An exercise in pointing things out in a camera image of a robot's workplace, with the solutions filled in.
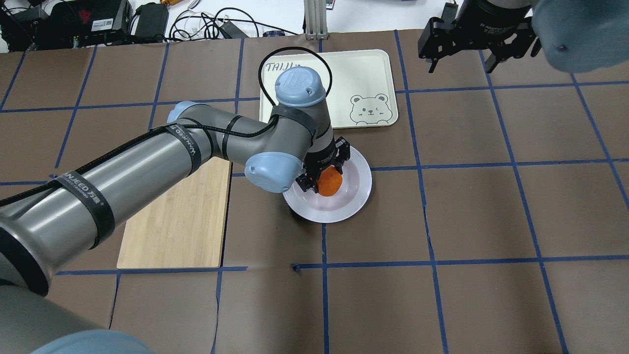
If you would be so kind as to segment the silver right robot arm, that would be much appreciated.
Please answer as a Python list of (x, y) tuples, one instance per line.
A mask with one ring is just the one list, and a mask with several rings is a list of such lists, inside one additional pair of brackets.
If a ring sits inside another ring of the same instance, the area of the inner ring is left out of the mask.
[(446, 3), (418, 39), (418, 56), (438, 62), (463, 50), (489, 50), (487, 73), (510, 58), (543, 53), (556, 70), (585, 73), (629, 58), (626, 0), (463, 0)]

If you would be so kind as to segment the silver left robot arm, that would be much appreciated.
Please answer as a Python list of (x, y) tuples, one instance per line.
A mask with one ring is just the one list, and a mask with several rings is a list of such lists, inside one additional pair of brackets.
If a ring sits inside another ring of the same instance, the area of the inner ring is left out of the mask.
[(295, 67), (276, 80), (263, 123), (183, 101), (167, 124), (76, 170), (1, 201), (0, 347), (3, 354), (150, 354), (137, 338), (47, 300), (52, 277), (212, 158), (244, 166), (251, 183), (284, 193), (318, 190), (342, 172), (350, 146), (333, 136), (319, 74)]

